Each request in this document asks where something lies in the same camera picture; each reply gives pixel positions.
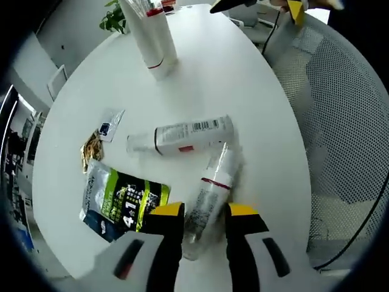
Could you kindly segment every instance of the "mesh chair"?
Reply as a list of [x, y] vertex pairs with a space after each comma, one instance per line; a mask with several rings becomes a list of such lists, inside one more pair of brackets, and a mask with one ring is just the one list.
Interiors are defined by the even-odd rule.
[[[333, 258], [360, 227], [389, 169], [389, 96], [373, 68], [343, 36], [305, 15], [284, 17], [264, 54], [294, 110], [312, 187], [307, 252], [312, 266]], [[380, 225], [385, 191], [359, 236], [326, 268], [345, 269]]]

